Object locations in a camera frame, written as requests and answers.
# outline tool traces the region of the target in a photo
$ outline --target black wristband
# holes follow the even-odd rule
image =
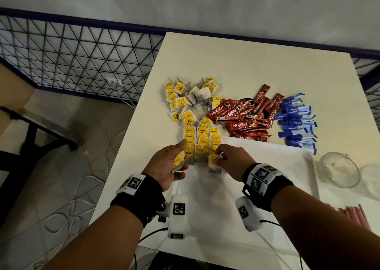
[[[274,196],[282,188],[294,184],[283,176],[281,171],[268,164],[262,164],[262,167],[254,169],[259,164],[252,164],[244,172],[243,182],[245,185],[243,187],[243,194],[256,207],[271,212],[271,202]]]
[[[116,192],[112,205],[119,205],[133,213],[145,227],[165,202],[162,187],[153,177],[134,174]]]

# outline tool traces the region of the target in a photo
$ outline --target person's right arm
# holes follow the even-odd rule
[[[216,153],[224,158],[217,164],[240,182],[255,163],[243,148],[221,144]],[[310,269],[380,268],[380,237],[301,189],[282,188],[271,210]]]

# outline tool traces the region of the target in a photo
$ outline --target metal lattice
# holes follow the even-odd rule
[[[138,101],[164,36],[0,16],[0,56],[39,86]],[[111,90],[107,77],[121,79]]]
[[[380,65],[379,60],[370,60],[363,58],[353,58],[356,72],[359,78],[363,77],[373,68]],[[377,124],[377,128],[380,130],[380,84],[374,85],[372,88],[365,92],[369,107],[371,108],[373,118]]]

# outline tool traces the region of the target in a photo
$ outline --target gray wall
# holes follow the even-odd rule
[[[380,50],[380,0],[0,0],[0,6]]]

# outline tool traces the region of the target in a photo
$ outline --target hand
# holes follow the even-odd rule
[[[214,159],[214,163],[222,167],[236,181],[243,182],[243,174],[249,166],[256,161],[241,147],[220,144],[215,154],[223,156],[223,159]]]
[[[153,155],[143,170],[144,174],[152,176],[159,182],[163,192],[170,188],[173,181],[182,180],[186,177],[185,172],[171,172],[174,166],[174,159],[185,149],[186,144],[186,140],[183,139],[177,145],[162,148]],[[189,164],[185,163],[180,170],[186,170],[188,167]]]

